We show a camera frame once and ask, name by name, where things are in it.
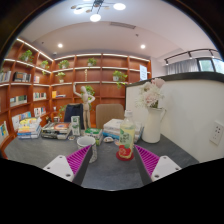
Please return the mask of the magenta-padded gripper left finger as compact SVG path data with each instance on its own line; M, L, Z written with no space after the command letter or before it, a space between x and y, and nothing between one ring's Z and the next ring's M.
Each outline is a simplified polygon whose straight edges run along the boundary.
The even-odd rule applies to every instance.
M85 146L69 156L59 155L44 167L56 176L81 185L92 157L92 146Z

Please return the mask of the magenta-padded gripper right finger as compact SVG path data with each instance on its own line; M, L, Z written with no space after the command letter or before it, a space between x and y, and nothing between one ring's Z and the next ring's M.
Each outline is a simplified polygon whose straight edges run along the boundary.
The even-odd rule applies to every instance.
M144 185L159 180L181 169L168 156L157 156L151 151L135 145L134 157Z

